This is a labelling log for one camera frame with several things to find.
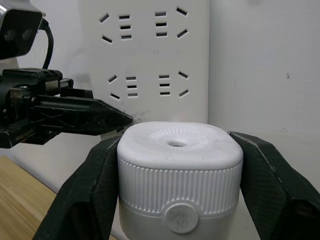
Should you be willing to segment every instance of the power strip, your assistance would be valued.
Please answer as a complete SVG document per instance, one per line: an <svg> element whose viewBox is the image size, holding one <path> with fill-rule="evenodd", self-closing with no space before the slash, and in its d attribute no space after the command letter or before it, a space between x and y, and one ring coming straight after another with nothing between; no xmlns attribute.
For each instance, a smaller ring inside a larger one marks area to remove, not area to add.
<svg viewBox="0 0 320 240"><path fill-rule="evenodd" d="M134 122L207 122L209 1L78 1L95 98Z"/></svg>

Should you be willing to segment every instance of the electrical socket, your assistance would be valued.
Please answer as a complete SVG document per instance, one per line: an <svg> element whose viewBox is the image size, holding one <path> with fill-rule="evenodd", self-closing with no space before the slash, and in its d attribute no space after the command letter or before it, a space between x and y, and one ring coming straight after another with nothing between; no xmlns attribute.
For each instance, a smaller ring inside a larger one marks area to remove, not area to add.
<svg viewBox="0 0 320 240"><path fill-rule="evenodd" d="M134 122L207 122L209 0L78 1L95 98Z"/></svg>

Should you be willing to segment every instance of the black cable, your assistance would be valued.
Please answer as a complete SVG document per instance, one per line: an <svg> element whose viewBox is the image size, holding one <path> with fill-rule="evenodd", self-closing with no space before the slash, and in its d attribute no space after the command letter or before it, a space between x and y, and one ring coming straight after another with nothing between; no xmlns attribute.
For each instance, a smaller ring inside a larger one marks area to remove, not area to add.
<svg viewBox="0 0 320 240"><path fill-rule="evenodd" d="M48 50L46 52L45 61L42 67L43 69L48 69L51 58L52 58L52 54L54 52L54 36L51 32L48 21L45 20L44 18L42 19L39 29L44 30L48 37Z"/></svg>

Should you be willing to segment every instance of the wooden table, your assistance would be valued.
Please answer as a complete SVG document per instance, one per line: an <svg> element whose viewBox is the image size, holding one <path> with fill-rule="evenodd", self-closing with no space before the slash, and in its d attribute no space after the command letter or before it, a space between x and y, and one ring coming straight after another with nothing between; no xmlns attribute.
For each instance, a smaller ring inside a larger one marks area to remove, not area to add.
<svg viewBox="0 0 320 240"><path fill-rule="evenodd" d="M0 240L31 240L55 197L9 158L0 157Z"/></svg>

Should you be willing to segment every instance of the white wall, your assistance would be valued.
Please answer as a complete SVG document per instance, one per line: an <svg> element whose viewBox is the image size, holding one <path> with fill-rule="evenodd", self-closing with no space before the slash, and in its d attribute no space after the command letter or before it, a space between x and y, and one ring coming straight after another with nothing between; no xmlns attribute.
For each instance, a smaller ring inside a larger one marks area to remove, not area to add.
<svg viewBox="0 0 320 240"><path fill-rule="evenodd" d="M61 71L66 78L74 79L75 87L90 89L77 0L33 0L32 4L46 13L54 36L54 51L49 68ZM46 34L39 31L31 51L18 58L19 66L41 68L47 46ZM57 192L99 141L100 137L96 136L64 133L44 146L19 144L4 153Z"/></svg>
<svg viewBox="0 0 320 240"><path fill-rule="evenodd" d="M213 0L210 124L273 143L320 191L320 1ZM258 240L240 201L233 240Z"/></svg>

